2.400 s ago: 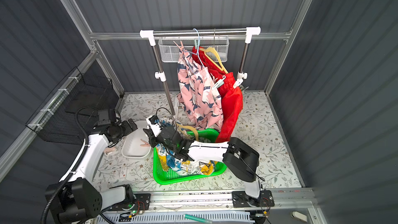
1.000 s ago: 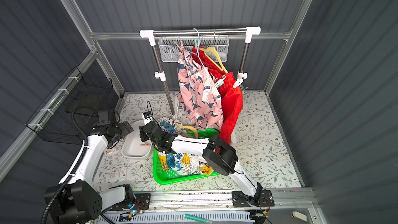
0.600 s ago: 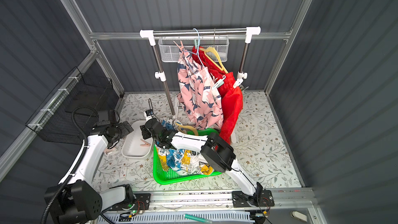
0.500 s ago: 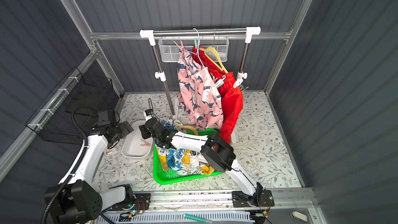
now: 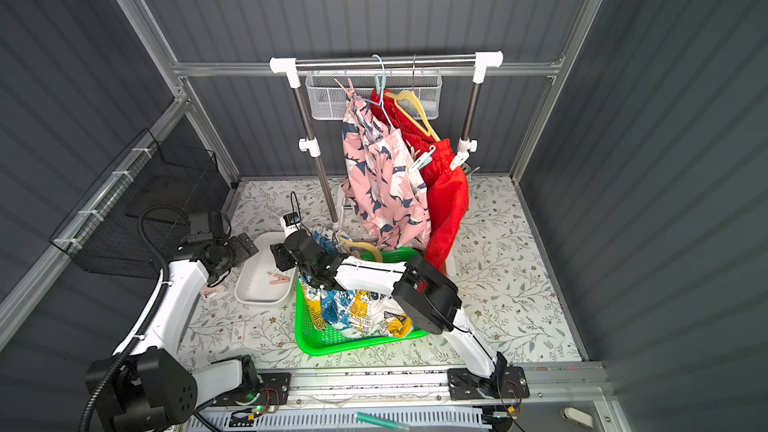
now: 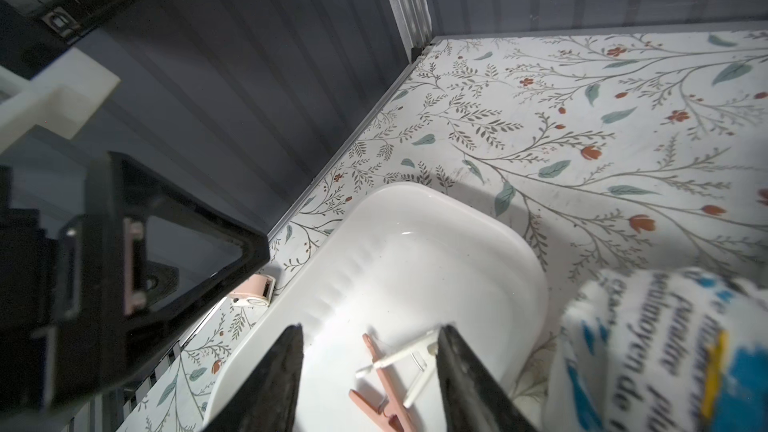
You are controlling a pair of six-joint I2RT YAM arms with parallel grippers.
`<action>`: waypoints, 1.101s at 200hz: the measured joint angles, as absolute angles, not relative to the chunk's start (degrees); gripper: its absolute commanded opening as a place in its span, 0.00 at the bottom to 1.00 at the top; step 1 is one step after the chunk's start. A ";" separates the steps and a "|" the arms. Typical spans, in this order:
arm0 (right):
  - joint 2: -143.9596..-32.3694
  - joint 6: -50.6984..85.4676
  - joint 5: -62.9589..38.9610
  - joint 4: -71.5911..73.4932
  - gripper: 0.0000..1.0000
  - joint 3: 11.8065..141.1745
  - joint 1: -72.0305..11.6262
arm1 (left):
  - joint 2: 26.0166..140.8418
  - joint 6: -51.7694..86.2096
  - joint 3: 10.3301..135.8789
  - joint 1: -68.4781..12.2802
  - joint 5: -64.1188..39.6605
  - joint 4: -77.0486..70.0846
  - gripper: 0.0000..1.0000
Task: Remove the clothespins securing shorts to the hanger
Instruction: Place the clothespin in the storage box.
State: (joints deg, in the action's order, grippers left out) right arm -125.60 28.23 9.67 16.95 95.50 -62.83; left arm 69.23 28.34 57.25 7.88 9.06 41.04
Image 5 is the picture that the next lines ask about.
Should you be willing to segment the pink clothespin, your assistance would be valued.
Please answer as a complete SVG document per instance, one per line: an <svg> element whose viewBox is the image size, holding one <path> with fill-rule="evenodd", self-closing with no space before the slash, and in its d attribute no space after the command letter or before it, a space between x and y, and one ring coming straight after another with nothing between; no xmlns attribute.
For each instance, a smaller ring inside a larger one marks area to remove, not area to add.
<svg viewBox="0 0 768 432"><path fill-rule="evenodd" d="M278 284L290 283L291 282L291 277L290 276L287 276L287 275L284 275L284 274L281 274L281 273L277 273L277 272L269 273L269 277L270 277L270 280L269 280L269 284L270 285L278 285Z"/></svg>

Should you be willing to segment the blue yellow white printed shorts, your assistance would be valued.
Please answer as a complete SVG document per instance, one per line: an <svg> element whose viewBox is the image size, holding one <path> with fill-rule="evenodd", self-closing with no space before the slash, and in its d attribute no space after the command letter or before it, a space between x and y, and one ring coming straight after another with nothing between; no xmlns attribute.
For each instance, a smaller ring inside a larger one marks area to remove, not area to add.
<svg viewBox="0 0 768 432"><path fill-rule="evenodd" d="M394 298L365 290L324 291L298 274L301 296L311 328L334 329L348 339L365 337L404 338L415 330L411 318Z"/></svg>

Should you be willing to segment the yellow hanger of printed shorts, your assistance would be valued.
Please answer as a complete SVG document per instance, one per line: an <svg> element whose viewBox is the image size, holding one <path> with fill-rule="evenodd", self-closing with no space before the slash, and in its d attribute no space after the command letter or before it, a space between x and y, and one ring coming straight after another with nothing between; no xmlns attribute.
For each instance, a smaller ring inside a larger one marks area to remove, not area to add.
<svg viewBox="0 0 768 432"><path fill-rule="evenodd" d="M335 239L341 244L341 248L346 253L351 254L354 257L360 258L360 252L365 252L370 254L375 262L384 262L381 251L371 243L352 241L348 236L344 234L337 234Z"/></svg>

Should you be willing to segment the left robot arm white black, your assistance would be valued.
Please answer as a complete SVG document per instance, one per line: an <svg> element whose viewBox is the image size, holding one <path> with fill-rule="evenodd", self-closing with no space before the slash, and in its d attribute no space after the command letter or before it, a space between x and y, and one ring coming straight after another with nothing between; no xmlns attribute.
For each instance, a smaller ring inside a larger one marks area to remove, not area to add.
<svg viewBox="0 0 768 432"><path fill-rule="evenodd" d="M86 373L90 397L79 430L89 430L94 419L106 431L164 430L214 403L248 407L261 399L261 378L246 356L196 372L177 358L204 285L257 251L246 234L226 240L198 234L178 247L173 261L163 261L157 285L134 327L110 358L93 362Z"/></svg>

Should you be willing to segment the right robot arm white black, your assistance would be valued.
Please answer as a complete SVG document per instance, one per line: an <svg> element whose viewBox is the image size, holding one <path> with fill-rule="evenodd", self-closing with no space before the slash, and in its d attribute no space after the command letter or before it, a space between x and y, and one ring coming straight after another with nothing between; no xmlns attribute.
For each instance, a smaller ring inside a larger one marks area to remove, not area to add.
<svg viewBox="0 0 768 432"><path fill-rule="evenodd" d="M295 268L318 305L335 313L334 321L366 331L386 327L387 334L413 329L443 335L479 382L496 383L507 367L471 323L457 285L420 255L405 262L374 262L329 252L298 229L270 247L281 271Z"/></svg>

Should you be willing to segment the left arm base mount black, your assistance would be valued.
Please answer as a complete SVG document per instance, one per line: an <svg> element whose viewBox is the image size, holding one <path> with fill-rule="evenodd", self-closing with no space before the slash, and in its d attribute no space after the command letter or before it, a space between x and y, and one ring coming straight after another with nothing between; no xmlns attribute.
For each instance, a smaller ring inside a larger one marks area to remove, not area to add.
<svg viewBox="0 0 768 432"><path fill-rule="evenodd" d="M254 384L246 384L224 393L216 399L221 406L269 406L279 407L287 403L292 375L283 373L260 374Z"/></svg>

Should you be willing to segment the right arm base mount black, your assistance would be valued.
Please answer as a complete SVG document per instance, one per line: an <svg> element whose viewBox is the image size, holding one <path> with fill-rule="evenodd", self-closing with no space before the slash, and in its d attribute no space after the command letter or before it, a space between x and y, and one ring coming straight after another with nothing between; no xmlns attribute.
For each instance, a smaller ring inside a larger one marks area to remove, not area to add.
<svg viewBox="0 0 768 432"><path fill-rule="evenodd" d="M507 366L498 379L483 379L467 369L447 370L448 390L452 400L504 399L522 400L530 397L528 381L521 367Z"/></svg>

